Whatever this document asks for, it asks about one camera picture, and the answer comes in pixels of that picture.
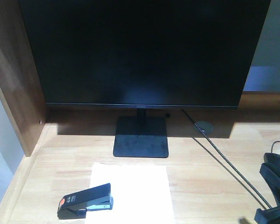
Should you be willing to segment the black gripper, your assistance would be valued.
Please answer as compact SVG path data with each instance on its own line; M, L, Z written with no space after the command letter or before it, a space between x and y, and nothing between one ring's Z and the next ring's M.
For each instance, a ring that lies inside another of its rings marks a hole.
M258 224L280 224L280 169L264 162L259 172L269 186L277 206L267 210L257 209L254 220Z

